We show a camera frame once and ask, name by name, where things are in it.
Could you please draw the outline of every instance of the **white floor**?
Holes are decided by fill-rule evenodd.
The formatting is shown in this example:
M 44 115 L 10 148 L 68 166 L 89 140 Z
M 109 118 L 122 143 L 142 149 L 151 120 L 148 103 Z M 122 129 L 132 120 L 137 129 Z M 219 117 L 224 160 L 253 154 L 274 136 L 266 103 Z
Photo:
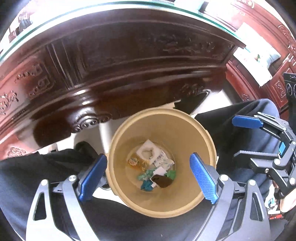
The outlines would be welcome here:
M 229 106 L 231 104 L 231 100 L 228 98 L 228 96 L 223 90 L 218 93 L 211 93 L 206 98 L 206 100 L 198 107 L 198 109 L 196 109 L 193 117 L 198 113 L 203 113 L 206 111 L 222 108 L 225 106 Z M 174 104 L 171 103 L 165 105 L 164 107 L 173 108 Z M 98 127 L 85 129 L 75 134 L 72 133 L 69 138 L 40 149 L 39 153 L 47 154 L 49 151 L 55 149 L 56 147 L 58 148 L 58 150 L 64 150 L 68 148 L 73 149 L 75 144 L 81 141 L 88 142 L 96 150 L 97 153 L 108 153 L 111 139 L 115 131 L 126 119 L 127 118 L 110 120 L 106 123 L 99 124 Z M 98 188 L 94 192 L 93 196 L 96 198 L 109 199 L 124 204 L 123 201 L 118 196 L 114 195 L 111 190 L 106 191 L 101 188 Z

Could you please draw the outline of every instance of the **person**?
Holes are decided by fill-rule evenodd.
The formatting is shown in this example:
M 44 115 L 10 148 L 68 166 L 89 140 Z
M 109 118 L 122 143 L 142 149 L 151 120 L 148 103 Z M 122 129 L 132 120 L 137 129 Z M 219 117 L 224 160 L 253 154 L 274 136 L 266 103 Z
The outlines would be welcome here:
M 208 130 L 214 141 L 219 156 L 218 173 L 226 174 L 233 181 L 238 182 L 246 183 L 249 179 L 254 179 L 265 199 L 271 180 L 265 174 L 255 174 L 251 169 L 237 168 L 239 163 L 232 161 L 233 155 L 239 150 L 278 153 L 279 141 L 271 135 L 260 129 L 245 129 L 232 125 L 231 121 L 235 115 L 253 116 L 257 112 L 279 117 L 278 110 L 272 101 L 260 99 L 201 113 L 195 119 Z M 63 181 L 70 175 L 77 175 L 93 160 L 94 153 L 89 147 L 77 145 L 74 149 L 46 155 L 35 153 L 1 161 L 0 208 L 4 216 L 0 218 L 2 226 L 5 226 L 6 230 L 11 226 L 25 240 L 29 210 L 40 181 L 43 179 L 48 179 L 50 183 Z M 70 217 L 62 195 L 52 194 L 51 201 L 56 226 L 70 237 L 79 239 L 73 225 L 69 222 Z M 229 233 L 236 204 L 235 202 L 231 204 L 233 209 L 228 212 L 218 239 Z M 92 229 L 99 240 L 103 241 L 192 241 L 205 221 L 211 206 L 210 201 L 203 200 L 183 215 L 158 219 L 144 216 L 111 200 L 93 198 L 81 205 Z M 284 224 L 272 228 L 273 240 L 284 229 Z

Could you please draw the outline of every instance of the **wooden table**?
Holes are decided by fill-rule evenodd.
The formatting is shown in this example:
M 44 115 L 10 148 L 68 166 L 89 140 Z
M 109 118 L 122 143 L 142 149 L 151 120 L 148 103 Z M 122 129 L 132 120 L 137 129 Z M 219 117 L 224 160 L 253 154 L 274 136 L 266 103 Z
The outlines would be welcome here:
M 0 159 L 219 89 L 244 47 L 221 24 L 166 3 L 83 10 L 32 27 L 0 55 Z

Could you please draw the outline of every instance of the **dark pants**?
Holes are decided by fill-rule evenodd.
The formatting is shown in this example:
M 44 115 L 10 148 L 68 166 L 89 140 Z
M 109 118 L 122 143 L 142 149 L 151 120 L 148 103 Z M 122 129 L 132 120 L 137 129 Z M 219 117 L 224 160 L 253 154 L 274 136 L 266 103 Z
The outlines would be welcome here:
M 277 153 L 279 142 L 259 129 L 234 127 L 235 114 L 253 116 L 258 111 L 279 117 L 275 105 L 267 100 L 235 104 L 196 116 L 208 130 L 219 161 L 217 171 L 227 174 L 234 181 L 247 182 L 254 179 L 265 198 L 271 181 L 264 174 L 255 174 L 250 169 L 235 169 L 233 155 L 239 150 Z M 14 230 L 25 239 L 29 210 L 37 187 L 42 179 L 50 182 L 65 180 L 77 174 L 73 164 L 88 165 L 92 160 L 75 150 L 63 150 L 47 155 L 6 159 L 0 162 L 0 208 Z M 78 238 L 68 223 L 68 213 L 62 196 L 53 197 L 53 212 L 59 214 L 56 224 L 72 237 Z M 132 209 L 105 199 L 93 198 L 82 205 L 85 215 L 100 240 L 189 240 L 197 234 L 207 217 L 211 203 L 203 200 L 193 210 L 174 218 L 158 219 L 144 216 Z

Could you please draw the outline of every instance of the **person's knee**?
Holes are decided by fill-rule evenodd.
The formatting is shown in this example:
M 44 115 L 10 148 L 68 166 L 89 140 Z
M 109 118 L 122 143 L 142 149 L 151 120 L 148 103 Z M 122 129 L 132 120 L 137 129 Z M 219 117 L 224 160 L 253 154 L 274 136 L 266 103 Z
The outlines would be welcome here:
M 259 112 L 264 114 L 268 114 L 274 117 L 279 117 L 279 111 L 276 105 L 269 99 L 259 99 L 256 100 L 257 109 Z

